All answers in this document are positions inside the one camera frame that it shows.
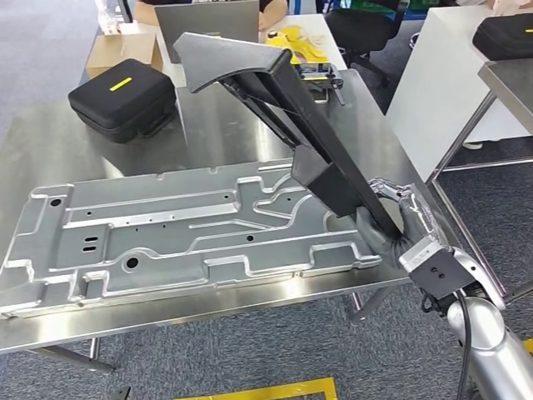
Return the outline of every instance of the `person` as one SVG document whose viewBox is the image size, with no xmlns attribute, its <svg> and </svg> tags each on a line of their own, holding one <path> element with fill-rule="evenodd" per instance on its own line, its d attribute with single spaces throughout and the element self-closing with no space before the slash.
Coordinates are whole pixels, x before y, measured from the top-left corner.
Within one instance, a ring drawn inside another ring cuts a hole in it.
<svg viewBox="0 0 533 400">
<path fill-rule="evenodd" d="M 135 4 L 134 18 L 139 23 L 158 25 L 153 6 L 188 3 L 196 3 L 196 0 L 138 0 Z M 259 0 L 259 30 L 266 31 L 281 21 L 286 10 L 286 0 Z"/>
</svg>

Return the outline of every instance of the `yellow object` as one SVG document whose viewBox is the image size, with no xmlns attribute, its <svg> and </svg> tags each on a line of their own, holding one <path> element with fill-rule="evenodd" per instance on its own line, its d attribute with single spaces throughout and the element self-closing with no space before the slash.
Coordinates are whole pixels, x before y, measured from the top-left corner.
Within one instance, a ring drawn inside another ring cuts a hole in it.
<svg viewBox="0 0 533 400">
<path fill-rule="evenodd" d="M 533 354 L 533 339 L 524 340 L 522 344 L 529 353 Z"/>
<path fill-rule="evenodd" d="M 289 43 L 289 41 L 286 39 L 286 36 L 280 35 L 279 33 L 274 37 L 268 37 L 265 43 L 271 46 L 275 46 L 277 48 L 289 48 L 293 50 L 290 47 L 290 43 Z M 293 52 L 293 57 L 290 59 L 290 63 L 299 64 L 300 60 L 299 60 L 298 57 L 296 57 L 296 55 Z"/>
<path fill-rule="evenodd" d="M 283 27 L 277 31 L 276 36 L 268 37 L 265 43 L 293 50 L 293 58 L 290 60 L 292 64 L 300 63 L 296 53 L 301 54 L 307 63 L 325 63 L 327 61 L 327 57 L 319 48 L 313 46 L 307 38 L 302 38 L 301 28 L 296 25 Z"/>
<path fill-rule="evenodd" d="M 308 394 L 323 393 L 326 400 L 337 400 L 332 377 L 312 381 L 289 383 L 288 385 L 262 387 L 243 392 L 215 394 L 213 396 L 176 398 L 175 400 L 278 400 Z"/>
<path fill-rule="evenodd" d="M 118 90 L 118 89 L 121 88 L 122 86 L 124 86 L 124 85 L 125 85 L 125 84 L 127 84 L 127 83 L 130 83 L 130 82 L 131 82 L 131 77 L 127 77 L 126 79 L 123 79 L 122 81 L 120 81 L 120 82 L 117 83 L 117 84 L 115 85 L 115 86 L 110 87 L 110 88 L 109 88 L 109 91 L 110 91 L 110 92 L 114 92 L 114 91 L 115 91 L 115 90 Z"/>
<path fill-rule="evenodd" d="M 327 77 L 305 77 L 304 81 L 325 81 Z"/>
<path fill-rule="evenodd" d="M 319 48 L 313 46 L 308 39 L 302 39 L 301 28 L 297 26 L 283 27 L 280 33 L 284 33 L 290 43 L 293 52 L 304 56 L 308 63 L 325 63 L 327 61 L 326 54 Z"/>
</svg>

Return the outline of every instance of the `cable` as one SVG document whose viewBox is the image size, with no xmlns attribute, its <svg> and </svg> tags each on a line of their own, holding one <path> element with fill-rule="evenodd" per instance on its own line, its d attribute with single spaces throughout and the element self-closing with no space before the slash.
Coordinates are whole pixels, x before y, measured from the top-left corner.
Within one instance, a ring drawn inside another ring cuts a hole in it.
<svg viewBox="0 0 533 400">
<path fill-rule="evenodd" d="M 461 370 L 461 378 L 459 379 L 459 387 L 457 389 L 457 400 L 462 400 L 464 393 L 464 386 L 467 383 L 468 376 L 468 365 L 470 363 L 470 350 L 472 348 L 472 326 L 470 325 L 470 317 L 468 315 L 468 307 L 464 296 L 459 291 L 455 292 L 455 295 L 459 299 L 461 308 L 463 309 L 463 317 L 464 318 L 464 343 L 463 344 L 463 367 Z"/>
</svg>

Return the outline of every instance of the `laptop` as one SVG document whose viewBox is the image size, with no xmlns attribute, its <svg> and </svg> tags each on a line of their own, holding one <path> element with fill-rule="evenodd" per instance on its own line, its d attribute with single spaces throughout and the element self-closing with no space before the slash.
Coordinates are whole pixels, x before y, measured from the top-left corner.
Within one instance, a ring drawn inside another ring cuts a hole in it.
<svg viewBox="0 0 533 400">
<path fill-rule="evenodd" d="M 173 45 L 185 32 L 259 41 L 259 0 L 156 6 L 155 14 L 173 64 L 180 63 Z"/>
</svg>

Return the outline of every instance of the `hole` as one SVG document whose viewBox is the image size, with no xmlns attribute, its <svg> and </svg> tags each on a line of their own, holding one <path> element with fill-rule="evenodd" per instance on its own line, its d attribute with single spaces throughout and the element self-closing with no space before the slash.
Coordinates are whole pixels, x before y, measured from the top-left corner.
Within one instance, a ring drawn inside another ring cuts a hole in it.
<svg viewBox="0 0 533 400">
<path fill-rule="evenodd" d="M 136 257 L 132 257 L 126 261 L 126 266 L 128 268 L 135 268 L 137 267 L 137 265 L 139 265 L 139 260 Z"/>
</svg>

